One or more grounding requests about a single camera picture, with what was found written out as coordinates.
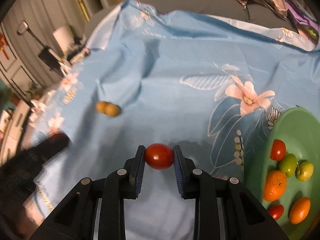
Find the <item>small red cherry tomato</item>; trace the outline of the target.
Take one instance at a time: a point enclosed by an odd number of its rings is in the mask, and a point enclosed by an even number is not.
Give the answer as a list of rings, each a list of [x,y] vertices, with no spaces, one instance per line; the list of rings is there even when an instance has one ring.
[[[152,144],[144,152],[144,160],[156,170],[169,168],[174,162],[173,150],[164,144]]]

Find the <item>large red tomato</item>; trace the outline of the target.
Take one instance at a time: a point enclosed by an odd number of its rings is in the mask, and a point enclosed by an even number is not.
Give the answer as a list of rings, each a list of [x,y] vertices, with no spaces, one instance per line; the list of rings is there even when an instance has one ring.
[[[286,145],[282,140],[276,139],[273,141],[270,151],[270,158],[275,161],[281,161],[286,154]]]

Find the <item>green lime fruit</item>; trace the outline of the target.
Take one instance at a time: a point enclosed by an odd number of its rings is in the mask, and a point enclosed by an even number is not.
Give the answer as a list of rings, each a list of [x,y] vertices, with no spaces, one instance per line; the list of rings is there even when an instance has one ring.
[[[288,153],[279,163],[278,169],[283,172],[287,178],[290,178],[295,173],[297,164],[296,156],[292,153]]]

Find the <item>yellow-green fruit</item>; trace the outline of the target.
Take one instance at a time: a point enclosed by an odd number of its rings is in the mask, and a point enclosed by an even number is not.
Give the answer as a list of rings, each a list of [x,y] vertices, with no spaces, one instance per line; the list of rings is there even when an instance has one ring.
[[[310,161],[305,161],[296,170],[296,177],[299,181],[309,180],[314,172],[313,163]]]

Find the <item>white tv cabinet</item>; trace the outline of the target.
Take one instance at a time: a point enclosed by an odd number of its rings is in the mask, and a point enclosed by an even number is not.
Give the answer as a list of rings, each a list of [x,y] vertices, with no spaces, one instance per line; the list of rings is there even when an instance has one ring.
[[[1,145],[1,165],[15,156],[25,124],[28,120],[29,112],[30,106],[25,101],[21,100],[4,133]]]

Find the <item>potted green plant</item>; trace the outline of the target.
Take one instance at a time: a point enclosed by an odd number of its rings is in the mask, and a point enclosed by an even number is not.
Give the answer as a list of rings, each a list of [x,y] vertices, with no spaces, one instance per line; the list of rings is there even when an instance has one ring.
[[[33,100],[33,99],[39,100],[39,98],[41,97],[41,93],[42,93],[42,87],[39,84],[31,81],[29,83],[28,89],[26,90],[25,93],[26,93],[27,98],[29,100]]]

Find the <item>yellow-brown longan right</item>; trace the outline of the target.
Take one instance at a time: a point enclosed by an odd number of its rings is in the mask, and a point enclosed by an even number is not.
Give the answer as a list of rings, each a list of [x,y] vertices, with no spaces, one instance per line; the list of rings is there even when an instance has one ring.
[[[107,116],[115,117],[121,113],[121,108],[118,105],[107,103],[104,108],[104,113]]]

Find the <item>yellow-brown longan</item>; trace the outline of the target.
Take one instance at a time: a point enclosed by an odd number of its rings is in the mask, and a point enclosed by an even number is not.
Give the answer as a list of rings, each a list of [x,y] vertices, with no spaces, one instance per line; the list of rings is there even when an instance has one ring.
[[[105,108],[108,105],[108,103],[106,101],[98,101],[95,105],[96,110],[101,113],[104,114],[105,113]]]
[[[107,116],[115,117],[121,113],[121,108],[118,105],[107,103],[104,108],[104,113]]]

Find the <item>orange mandarin left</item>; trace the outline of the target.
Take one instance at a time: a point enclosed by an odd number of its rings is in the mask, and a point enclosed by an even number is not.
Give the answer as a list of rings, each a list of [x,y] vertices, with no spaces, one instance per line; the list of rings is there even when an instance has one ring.
[[[287,185],[286,174],[280,170],[274,170],[267,174],[263,199],[268,202],[278,200],[285,192]]]

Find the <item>orange mandarin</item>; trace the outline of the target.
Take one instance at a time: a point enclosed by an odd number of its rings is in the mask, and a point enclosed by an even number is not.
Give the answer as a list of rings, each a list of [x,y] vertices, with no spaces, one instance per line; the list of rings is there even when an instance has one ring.
[[[311,200],[308,197],[299,198],[291,207],[289,212],[289,221],[291,224],[299,224],[309,214],[311,207]]]
[[[268,202],[278,200],[285,192],[287,185],[286,174],[280,170],[274,170],[267,174],[263,199]]]

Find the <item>yellow-brown longan left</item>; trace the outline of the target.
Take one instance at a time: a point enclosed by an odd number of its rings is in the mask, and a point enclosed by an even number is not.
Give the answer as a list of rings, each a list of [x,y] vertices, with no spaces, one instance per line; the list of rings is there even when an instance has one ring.
[[[95,105],[96,110],[101,113],[104,114],[105,113],[105,108],[108,105],[108,103],[106,101],[98,101]]]

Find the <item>blue floral cloth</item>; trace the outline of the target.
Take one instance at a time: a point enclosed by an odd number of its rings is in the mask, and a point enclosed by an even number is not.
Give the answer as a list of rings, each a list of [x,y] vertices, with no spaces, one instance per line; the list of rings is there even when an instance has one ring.
[[[64,131],[32,200],[46,218],[84,177],[121,168],[139,145],[180,145],[221,179],[245,167],[287,109],[319,116],[319,45],[286,28],[173,11],[129,0],[93,31],[90,55],[42,98],[32,141]],[[118,105],[110,117],[98,101]]]

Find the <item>black stand with mirror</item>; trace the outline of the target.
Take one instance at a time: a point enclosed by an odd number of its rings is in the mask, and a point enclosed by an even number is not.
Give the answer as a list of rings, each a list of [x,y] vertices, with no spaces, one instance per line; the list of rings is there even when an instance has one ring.
[[[64,77],[63,71],[61,70],[62,58],[48,45],[44,44],[29,28],[27,22],[22,21],[17,28],[17,34],[23,36],[25,33],[29,33],[33,39],[42,47],[38,58],[44,62],[50,69],[51,72],[55,72],[60,77]]]

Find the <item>orange mandarin right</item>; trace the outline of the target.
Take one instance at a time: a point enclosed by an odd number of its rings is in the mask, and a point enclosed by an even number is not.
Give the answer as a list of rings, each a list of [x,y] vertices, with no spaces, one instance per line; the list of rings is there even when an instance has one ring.
[[[291,207],[289,212],[289,221],[291,224],[299,224],[309,214],[311,207],[311,200],[308,197],[299,198]]]

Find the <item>red chinese knot decoration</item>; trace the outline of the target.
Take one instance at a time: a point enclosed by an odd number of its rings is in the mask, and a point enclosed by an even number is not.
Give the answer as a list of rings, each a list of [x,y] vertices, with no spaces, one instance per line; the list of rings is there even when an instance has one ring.
[[[2,33],[0,33],[0,50],[2,51],[4,57],[7,60],[9,60],[8,54],[5,51],[6,46],[8,46],[7,40],[6,40],[5,36]]]

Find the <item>white table lamp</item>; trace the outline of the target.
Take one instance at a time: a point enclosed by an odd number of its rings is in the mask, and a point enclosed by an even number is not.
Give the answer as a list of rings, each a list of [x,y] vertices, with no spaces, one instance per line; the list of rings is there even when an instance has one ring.
[[[56,29],[56,31],[53,32],[53,37],[57,41],[57,44],[61,48],[63,54],[67,53],[68,48],[74,42],[74,35],[68,25],[64,25]]]

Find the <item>grey sofa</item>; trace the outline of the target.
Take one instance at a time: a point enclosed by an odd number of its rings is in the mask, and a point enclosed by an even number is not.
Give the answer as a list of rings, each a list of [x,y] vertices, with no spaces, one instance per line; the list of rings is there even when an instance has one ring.
[[[253,2],[247,2],[247,9],[235,0],[137,0],[156,8],[160,14],[168,14],[175,10],[197,14],[216,15],[245,21],[267,28],[286,28],[295,33],[296,26],[290,18],[281,19],[271,9]]]

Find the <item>purple folded clothes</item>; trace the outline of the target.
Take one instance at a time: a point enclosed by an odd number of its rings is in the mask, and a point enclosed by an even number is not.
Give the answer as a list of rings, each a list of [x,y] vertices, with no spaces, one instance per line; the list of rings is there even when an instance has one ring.
[[[304,33],[310,41],[317,45],[319,42],[319,23],[317,20],[296,0],[285,0],[285,4],[298,32]]]

